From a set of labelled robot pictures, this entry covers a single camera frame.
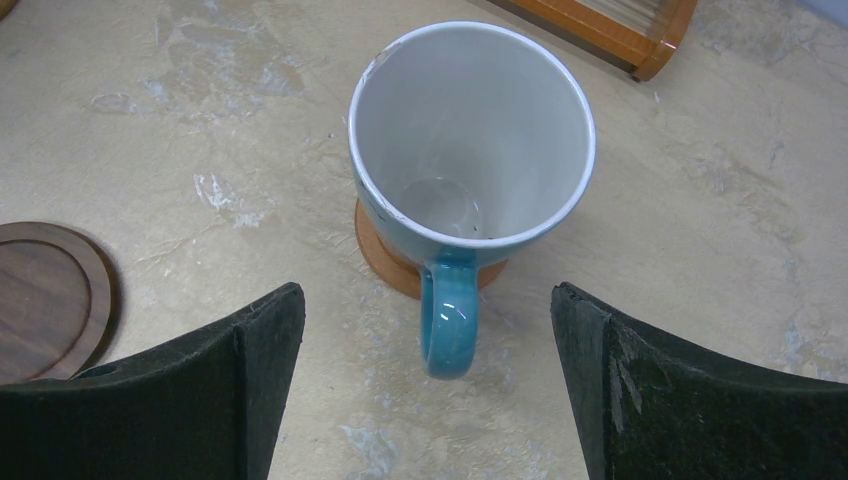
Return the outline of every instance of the white smudge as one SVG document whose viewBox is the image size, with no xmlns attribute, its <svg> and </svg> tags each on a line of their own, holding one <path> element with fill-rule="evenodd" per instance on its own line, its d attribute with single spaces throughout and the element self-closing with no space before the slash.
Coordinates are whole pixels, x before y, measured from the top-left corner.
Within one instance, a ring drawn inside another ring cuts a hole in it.
<svg viewBox="0 0 848 480">
<path fill-rule="evenodd" d="M 365 470 L 350 472 L 345 480 L 384 480 L 389 478 L 400 459 L 397 446 L 385 430 L 370 432 L 365 428 L 340 425 L 348 441 L 365 458 Z"/>
<path fill-rule="evenodd" d="M 126 93 L 95 95 L 91 99 L 91 108 L 100 113 L 139 113 L 138 105 Z"/>
<path fill-rule="evenodd" d="M 262 219 L 265 218 L 264 210 L 247 210 L 245 199 L 236 194 L 229 184 L 219 182 L 214 174 L 208 178 L 205 175 L 195 174 L 194 190 L 203 203 L 232 221 L 235 228 L 258 228 Z"/>
<path fill-rule="evenodd" d="M 374 395 L 374 401 L 383 406 L 386 410 L 392 406 L 392 398 L 389 397 L 388 393 L 381 393 L 380 395 Z"/>
<path fill-rule="evenodd" d="M 203 125 L 245 119 L 266 97 L 299 96 L 303 64 L 252 9 L 253 2 L 169 0 L 153 22 L 153 40 L 170 68 L 139 82 L 147 99 L 124 93 L 99 95 L 100 113 L 175 114 Z"/>
<path fill-rule="evenodd" d="M 370 387 L 374 384 L 374 378 L 377 376 L 377 371 L 373 368 L 365 369 L 365 386 Z"/>
</svg>

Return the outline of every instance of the coaster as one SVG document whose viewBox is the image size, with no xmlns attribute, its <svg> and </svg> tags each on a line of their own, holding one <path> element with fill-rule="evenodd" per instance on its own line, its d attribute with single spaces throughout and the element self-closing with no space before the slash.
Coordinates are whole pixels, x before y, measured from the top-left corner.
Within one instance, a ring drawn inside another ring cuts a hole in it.
<svg viewBox="0 0 848 480">
<path fill-rule="evenodd" d="M 409 297 L 421 298 L 421 276 L 418 269 L 413 265 L 392 255 L 383 247 L 377 230 L 365 213 L 365 208 L 359 199 L 356 200 L 356 212 L 354 214 L 354 226 L 356 228 L 356 241 L 362 256 L 377 274 L 390 287 Z M 477 288 L 483 288 L 492 283 L 495 277 L 501 273 L 506 266 L 506 260 L 495 265 L 481 268 L 477 276 Z"/>
<path fill-rule="evenodd" d="M 76 232 L 0 225 L 0 385 L 68 379 L 99 352 L 119 310 L 114 272 Z"/>
</svg>

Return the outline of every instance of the teal mug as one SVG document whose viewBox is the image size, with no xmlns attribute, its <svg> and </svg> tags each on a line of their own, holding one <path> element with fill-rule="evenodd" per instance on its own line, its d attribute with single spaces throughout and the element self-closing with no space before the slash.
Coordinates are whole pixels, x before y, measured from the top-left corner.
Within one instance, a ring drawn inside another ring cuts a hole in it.
<svg viewBox="0 0 848 480">
<path fill-rule="evenodd" d="M 507 29 L 448 22 L 386 47 L 353 94 L 356 188 L 383 245 L 421 275 L 429 375 L 463 376 L 477 274 L 554 228 L 595 158 L 589 103 L 550 52 Z"/>
</svg>

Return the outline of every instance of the marble countertop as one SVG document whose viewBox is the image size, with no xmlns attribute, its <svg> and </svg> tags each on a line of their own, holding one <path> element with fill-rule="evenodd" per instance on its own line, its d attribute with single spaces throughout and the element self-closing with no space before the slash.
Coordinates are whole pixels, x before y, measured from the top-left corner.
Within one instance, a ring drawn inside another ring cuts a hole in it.
<svg viewBox="0 0 848 480">
<path fill-rule="evenodd" d="M 456 19 L 550 48 L 598 154 L 573 214 L 482 292 L 472 371 L 439 382 L 417 302 L 359 253 L 344 117 L 376 53 Z M 102 361 L 303 286 L 270 478 L 585 478 L 548 312 L 562 281 L 848 382 L 848 32 L 791 2 L 701 0 L 638 84 L 483 0 L 22 0 L 0 22 L 0 123 L 0 223 L 78 228 L 122 272 Z"/>
</svg>

